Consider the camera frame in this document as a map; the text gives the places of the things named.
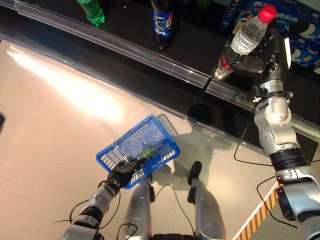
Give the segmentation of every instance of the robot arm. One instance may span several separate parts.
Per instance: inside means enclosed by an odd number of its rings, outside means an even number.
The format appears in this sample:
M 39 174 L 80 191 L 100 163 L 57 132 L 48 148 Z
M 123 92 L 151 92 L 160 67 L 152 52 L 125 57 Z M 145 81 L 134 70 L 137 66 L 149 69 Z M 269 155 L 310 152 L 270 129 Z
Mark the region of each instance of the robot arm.
M 145 158 L 120 162 L 102 181 L 98 190 L 86 203 L 79 216 L 73 220 L 60 240 L 101 240 L 99 227 L 109 203 L 133 176 L 135 170 L 146 161 Z
M 278 202 L 284 217 L 296 221 L 299 238 L 320 239 L 320 186 L 301 153 L 291 126 L 288 99 L 272 96 L 257 106 L 259 141 L 275 169 Z
M 282 185 L 276 191 L 283 216 L 297 222 L 301 240 L 320 240 L 320 185 L 300 150 L 296 132 L 291 126 L 288 105 L 293 94 L 283 89 L 290 66 L 290 56 L 287 57 L 290 49 L 285 47 L 285 40 L 276 29 L 269 29 L 264 41 L 256 53 L 260 60 L 248 74 L 253 76 L 259 70 L 259 77 L 248 94 L 253 102 L 259 103 L 254 117 L 259 141 L 271 159 L 277 181 Z M 246 61 L 241 61 L 241 56 L 237 59 L 240 63 L 232 68 L 243 74 L 249 66 L 243 65 Z

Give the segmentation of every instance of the plastic bottle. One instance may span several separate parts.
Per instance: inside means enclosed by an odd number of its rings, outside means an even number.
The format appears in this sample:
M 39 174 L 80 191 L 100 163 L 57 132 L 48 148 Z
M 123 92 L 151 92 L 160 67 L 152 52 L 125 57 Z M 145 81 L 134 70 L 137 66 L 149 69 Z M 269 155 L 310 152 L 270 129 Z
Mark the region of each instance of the plastic bottle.
M 173 0 L 151 0 L 151 5 L 154 41 L 159 49 L 167 49 L 174 43 Z
M 196 0 L 196 1 L 198 3 L 198 8 L 204 11 L 210 6 L 213 0 Z
M 268 23 L 274 19 L 276 13 L 273 5 L 265 5 L 257 16 L 246 21 L 235 34 L 231 43 L 232 50 L 241 55 L 251 53 L 266 34 Z
M 105 22 L 104 11 L 99 6 L 97 0 L 77 0 L 83 8 L 86 18 L 96 27 Z
M 261 39 L 266 34 L 268 23 L 276 16 L 277 10 L 271 5 L 265 5 L 257 16 L 246 21 L 240 30 L 235 34 L 231 48 L 240 55 L 248 55 L 260 43 Z M 225 55 L 222 53 L 218 61 L 214 77 L 217 80 L 223 80 L 233 70 L 229 66 Z

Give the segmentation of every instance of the blue shopping basket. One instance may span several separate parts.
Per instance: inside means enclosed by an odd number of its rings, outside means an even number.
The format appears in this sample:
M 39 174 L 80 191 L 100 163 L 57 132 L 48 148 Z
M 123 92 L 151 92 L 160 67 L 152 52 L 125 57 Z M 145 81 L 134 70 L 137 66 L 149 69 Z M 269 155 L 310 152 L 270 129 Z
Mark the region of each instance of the blue shopping basket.
M 124 187 L 130 189 L 141 181 L 141 177 L 149 176 L 180 153 L 172 136 L 154 115 L 144 117 L 117 141 L 98 152 L 95 158 L 110 173 L 125 157 L 136 158 L 148 148 L 156 149 L 157 154 L 149 158 L 132 176 Z

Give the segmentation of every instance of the blue packaging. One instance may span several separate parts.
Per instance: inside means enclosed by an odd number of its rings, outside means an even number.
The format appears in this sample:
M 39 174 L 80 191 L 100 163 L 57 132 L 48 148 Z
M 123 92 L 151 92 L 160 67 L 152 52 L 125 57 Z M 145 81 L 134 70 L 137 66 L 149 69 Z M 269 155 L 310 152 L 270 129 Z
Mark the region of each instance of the blue packaging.
M 242 24 L 266 5 L 275 6 L 277 14 L 274 18 L 281 35 L 289 37 L 295 56 L 292 61 L 308 67 L 319 59 L 320 48 L 320 13 L 319 11 L 296 0 L 248 0 L 244 4 L 239 20 L 233 30 L 235 34 Z
M 228 28 L 232 24 L 234 18 L 239 14 L 244 2 L 245 0 L 230 1 L 220 24 L 222 27 Z
M 300 38 L 290 40 L 291 61 L 301 66 L 308 67 L 320 59 L 320 45 Z
M 153 15 L 153 30 L 156 34 L 162 37 L 170 37 L 171 36 L 171 28 L 173 22 L 173 11 L 168 12 L 157 12 L 152 10 Z

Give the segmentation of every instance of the floor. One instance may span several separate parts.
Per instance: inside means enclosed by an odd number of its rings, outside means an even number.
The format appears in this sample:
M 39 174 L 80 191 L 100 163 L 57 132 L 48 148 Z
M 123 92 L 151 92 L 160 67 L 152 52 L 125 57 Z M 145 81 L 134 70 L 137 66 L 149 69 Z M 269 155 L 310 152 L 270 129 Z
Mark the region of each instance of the floor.
M 194 161 L 202 162 L 200 179 L 219 202 L 226 239 L 233 239 L 261 202 L 256 185 L 272 176 L 273 168 L 234 161 L 237 140 L 229 135 L 5 41 L 0 59 L 0 111 L 6 115 L 0 134 L 1 239 L 59 239 L 68 223 L 52 222 L 68 219 L 70 209 L 107 176 L 95 160 L 97 152 L 148 114 L 169 119 L 181 152 L 154 174 L 155 192 L 172 184 L 192 223 L 186 176 Z M 238 158 L 269 162 L 245 145 Z M 267 182 L 262 194 L 274 185 L 275 180 Z M 106 238 L 116 237 L 133 190 L 122 191 L 117 215 L 101 230 Z M 102 224 L 117 203 L 110 204 Z M 171 189 L 161 192 L 151 213 L 153 234 L 191 234 Z

